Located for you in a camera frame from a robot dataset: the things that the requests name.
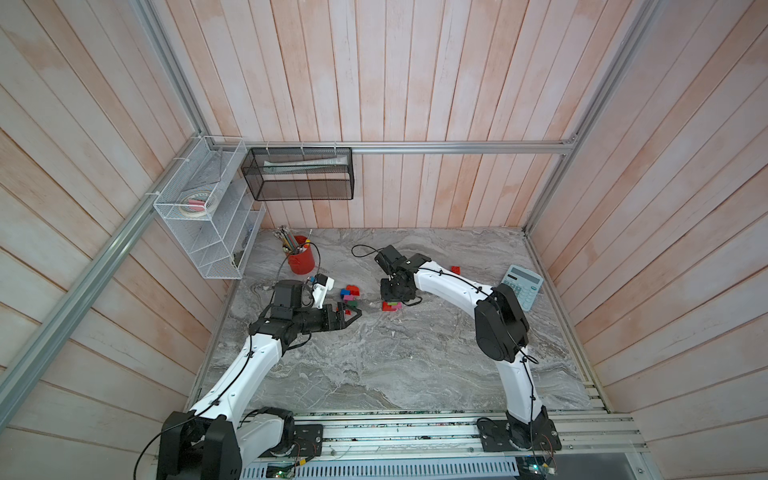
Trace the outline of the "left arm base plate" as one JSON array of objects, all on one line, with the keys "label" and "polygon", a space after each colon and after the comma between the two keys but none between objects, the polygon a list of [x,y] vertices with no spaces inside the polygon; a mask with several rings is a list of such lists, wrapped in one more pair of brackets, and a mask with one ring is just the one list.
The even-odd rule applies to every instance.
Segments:
[{"label": "left arm base plate", "polygon": [[264,456],[311,460],[322,454],[324,427],[321,424],[294,425],[284,432],[276,447]]}]

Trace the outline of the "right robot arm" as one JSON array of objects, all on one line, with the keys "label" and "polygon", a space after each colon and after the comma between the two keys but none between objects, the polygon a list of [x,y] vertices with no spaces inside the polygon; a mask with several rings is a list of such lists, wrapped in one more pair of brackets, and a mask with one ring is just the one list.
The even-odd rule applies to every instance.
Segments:
[{"label": "right robot arm", "polygon": [[529,322],[512,288],[480,284],[442,268],[429,257],[406,258],[391,247],[375,256],[387,277],[380,281],[385,302],[406,304],[419,292],[438,296],[470,315],[480,350],[495,362],[506,399],[506,439],[521,450],[562,448],[554,423],[537,393],[529,365]]}]

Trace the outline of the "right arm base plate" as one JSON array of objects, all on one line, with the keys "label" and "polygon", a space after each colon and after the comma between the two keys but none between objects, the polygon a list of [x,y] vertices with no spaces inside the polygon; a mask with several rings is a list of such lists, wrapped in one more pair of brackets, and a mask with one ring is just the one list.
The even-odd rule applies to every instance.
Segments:
[{"label": "right arm base plate", "polygon": [[531,424],[513,417],[506,420],[481,417],[476,421],[476,427],[484,452],[535,450],[550,453],[562,449],[554,422],[544,415]]}]

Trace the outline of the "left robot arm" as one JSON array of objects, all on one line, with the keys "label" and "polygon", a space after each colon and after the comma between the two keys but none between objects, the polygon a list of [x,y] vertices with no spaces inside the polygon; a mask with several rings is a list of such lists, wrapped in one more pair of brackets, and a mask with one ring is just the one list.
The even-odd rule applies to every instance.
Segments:
[{"label": "left robot arm", "polygon": [[277,282],[222,377],[188,411],[169,415],[155,439],[157,478],[238,479],[264,455],[298,466],[320,452],[321,426],[311,426],[310,437],[302,439],[290,411],[246,409],[269,371],[299,346],[299,336],[343,330],[362,315],[345,302],[306,306],[303,291],[300,281]]}]

